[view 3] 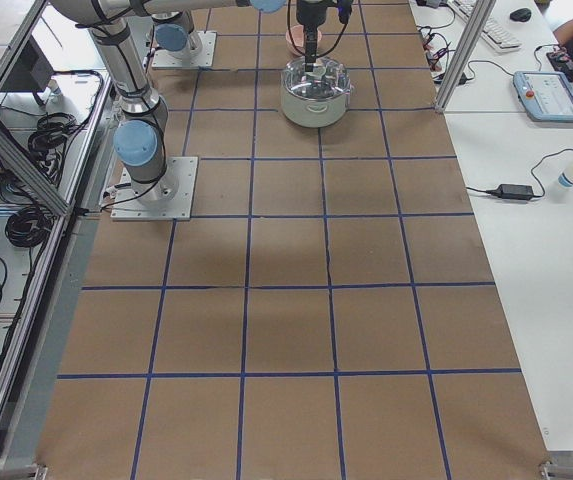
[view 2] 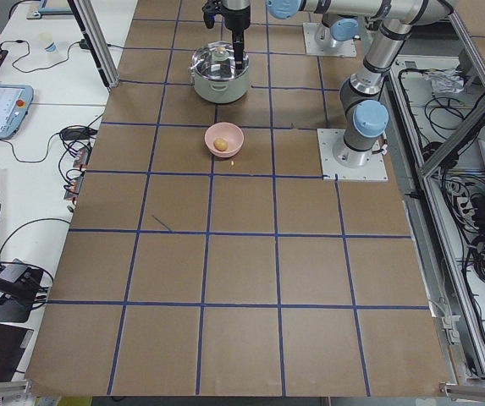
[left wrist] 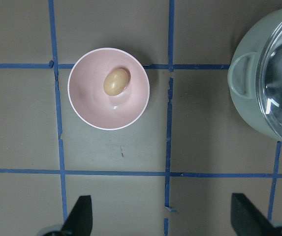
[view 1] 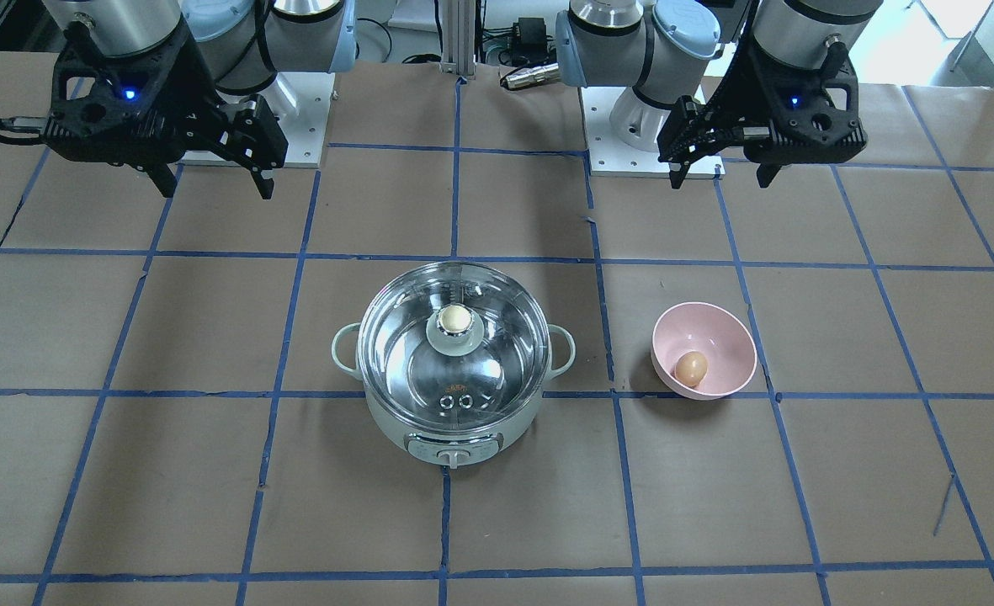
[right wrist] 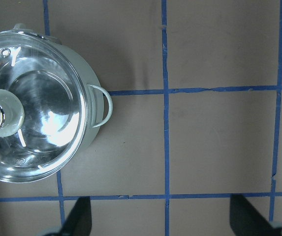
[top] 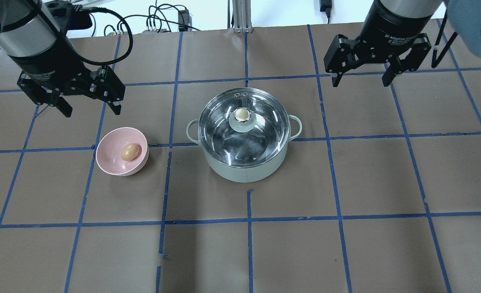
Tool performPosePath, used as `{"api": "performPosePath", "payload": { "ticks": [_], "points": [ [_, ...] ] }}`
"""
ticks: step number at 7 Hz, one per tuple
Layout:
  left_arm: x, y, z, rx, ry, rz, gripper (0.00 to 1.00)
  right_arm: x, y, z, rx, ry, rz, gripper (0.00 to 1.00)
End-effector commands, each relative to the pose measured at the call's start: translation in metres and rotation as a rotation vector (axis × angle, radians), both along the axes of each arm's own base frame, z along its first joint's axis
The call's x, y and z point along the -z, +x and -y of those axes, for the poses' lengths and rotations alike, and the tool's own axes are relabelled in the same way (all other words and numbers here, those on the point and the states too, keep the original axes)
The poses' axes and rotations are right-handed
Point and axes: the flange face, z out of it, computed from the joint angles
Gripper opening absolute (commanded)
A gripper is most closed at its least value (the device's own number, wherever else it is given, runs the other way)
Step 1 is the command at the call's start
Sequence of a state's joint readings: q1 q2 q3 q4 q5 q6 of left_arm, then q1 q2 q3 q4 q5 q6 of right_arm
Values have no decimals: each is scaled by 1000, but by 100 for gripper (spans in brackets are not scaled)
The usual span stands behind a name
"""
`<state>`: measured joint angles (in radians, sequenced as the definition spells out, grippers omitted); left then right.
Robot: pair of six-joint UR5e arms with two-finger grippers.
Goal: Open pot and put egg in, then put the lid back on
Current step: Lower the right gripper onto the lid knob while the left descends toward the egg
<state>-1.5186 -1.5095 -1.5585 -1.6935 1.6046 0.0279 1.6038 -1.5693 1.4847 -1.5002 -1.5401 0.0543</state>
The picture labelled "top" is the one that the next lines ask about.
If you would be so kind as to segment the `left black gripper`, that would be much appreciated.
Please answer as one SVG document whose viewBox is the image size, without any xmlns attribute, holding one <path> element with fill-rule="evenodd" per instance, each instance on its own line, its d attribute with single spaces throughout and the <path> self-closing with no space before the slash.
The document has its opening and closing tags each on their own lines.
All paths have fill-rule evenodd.
<svg viewBox="0 0 481 293">
<path fill-rule="evenodd" d="M 40 54 L 11 59 L 22 70 L 17 85 L 35 105 L 55 107 L 69 118 L 72 107 L 62 94 L 86 95 L 106 103 L 115 115 L 121 114 L 125 86 L 117 74 L 106 65 L 91 72 L 64 41 L 56 41 Z"/>
</svg>

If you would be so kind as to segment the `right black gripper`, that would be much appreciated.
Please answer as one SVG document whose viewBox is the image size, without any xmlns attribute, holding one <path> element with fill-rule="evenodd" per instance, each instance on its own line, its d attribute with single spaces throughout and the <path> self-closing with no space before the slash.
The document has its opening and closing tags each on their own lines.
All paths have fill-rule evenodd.
<svg viewBox="0 0 481 293">
<path fill-rule="evenodd" d="M 367 63 L 389 62 L 382 76 L 384 87 L 399 74 L 419 69 L 432 48 L 428 35 L 422 33 L 430 20 L 429 7 L 426 2 L 373 2 L 359 36 L 335 35 L 324 56 L 333 87 L 344 73 Z"/>
</svg>

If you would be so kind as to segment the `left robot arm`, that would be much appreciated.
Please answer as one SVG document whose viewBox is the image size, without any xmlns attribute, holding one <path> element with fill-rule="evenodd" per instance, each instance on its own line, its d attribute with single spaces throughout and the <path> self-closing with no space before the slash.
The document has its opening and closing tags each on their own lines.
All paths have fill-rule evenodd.
<svg viewBox="0 0 481 293">
<path fill-rule="evenodd" d="M 93 26 L 91 13 L 111 14 L 128 27 L 108 8 L 85 8 L 65 0 L 0 0 L 0 48 L 21 69 L 17 85 L 35 105 L 55 107 L 71 117 L 65 97 L 84 95 L 108 104 L 115 115 L 121 113 L 125 86 L 111 65 L 130 55 L 133 36 L 128 33 L 126 52 L 111 61 L 81 56 L 67 32 Z"/>
</svg>

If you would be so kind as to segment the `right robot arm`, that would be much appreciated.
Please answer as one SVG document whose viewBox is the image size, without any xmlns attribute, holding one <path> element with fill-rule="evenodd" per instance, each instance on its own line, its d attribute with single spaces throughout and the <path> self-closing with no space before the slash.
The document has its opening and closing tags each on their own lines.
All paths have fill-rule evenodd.
<svg viewBox="0 0 481 293">
<path fill-rule="evenodd" d="M 375 0 L 356 39 L 336 35 L 324 56 L 334 87 L 343 74 L 365 64 L 388 64 L 382 75 L 387 87 L 404 72 L 415 72 L 432 51 L 436 68 L 457 37 L 481 58 L 481 0 L 446 0 L 446 11 L 435 44 L 423 29 L 440 0 Z"/>
</svg>

